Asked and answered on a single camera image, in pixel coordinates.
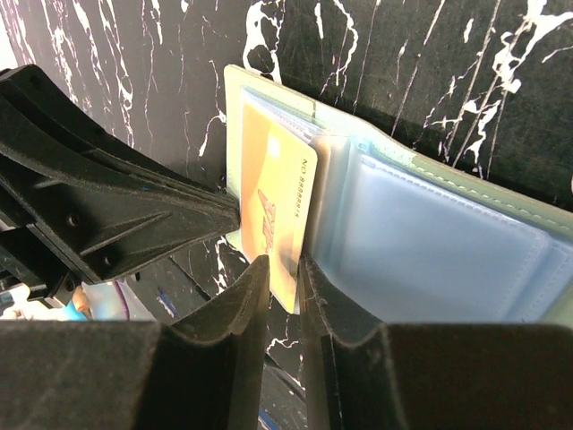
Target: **wallet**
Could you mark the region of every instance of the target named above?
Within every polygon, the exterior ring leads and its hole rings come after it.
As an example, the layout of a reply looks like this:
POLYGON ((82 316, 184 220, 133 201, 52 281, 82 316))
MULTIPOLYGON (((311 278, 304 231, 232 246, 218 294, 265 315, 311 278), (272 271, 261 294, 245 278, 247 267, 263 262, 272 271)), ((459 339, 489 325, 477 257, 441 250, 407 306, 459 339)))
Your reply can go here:
MULTIPOLYGON (((321 130, 309 143, 318 165, 304 252, 363 308, 389 323, 573 326, 571 213, 429 159, 240 67, 225 76, 227 147, 245 91, 285 121, 321 130)), ((235 156, 227 152, 228 166, 235 156)), ((236 183, 227 185, 236 196, 236 183)))

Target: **mounting bolt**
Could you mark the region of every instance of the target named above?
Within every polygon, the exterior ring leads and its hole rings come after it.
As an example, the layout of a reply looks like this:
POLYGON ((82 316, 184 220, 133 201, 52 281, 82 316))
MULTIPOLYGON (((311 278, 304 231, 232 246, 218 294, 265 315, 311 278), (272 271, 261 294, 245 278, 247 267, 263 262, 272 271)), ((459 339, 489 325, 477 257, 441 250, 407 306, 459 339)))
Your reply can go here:
POLYGON ((78 227, 80 225, 80 217, 78 217, 77 213, 71 213, 68 215, 67 222, 72 227, 78 227))

